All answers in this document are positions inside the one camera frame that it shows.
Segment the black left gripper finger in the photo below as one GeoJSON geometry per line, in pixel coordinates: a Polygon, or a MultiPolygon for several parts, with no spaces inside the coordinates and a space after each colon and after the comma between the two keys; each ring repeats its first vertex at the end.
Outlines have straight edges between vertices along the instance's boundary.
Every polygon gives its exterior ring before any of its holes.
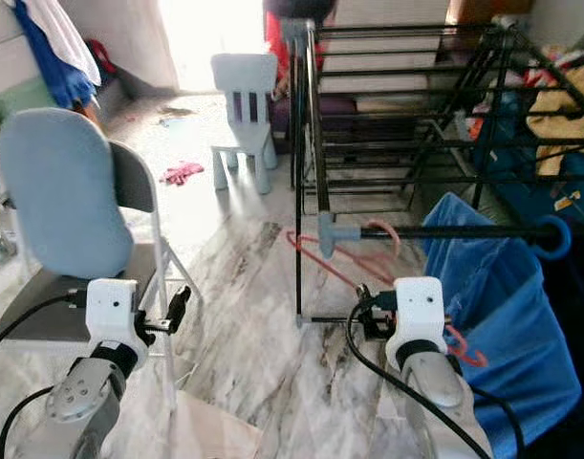
{"type": "Polygon", "coordinates": [[[190,285],[184,285],[170,297],[168,309],[166,309],[166,334],[169,336],[177,333],[178,329],[181,328],[187,310],[187,302],[192,297],[194,297],[194,289],[190,285]]]}

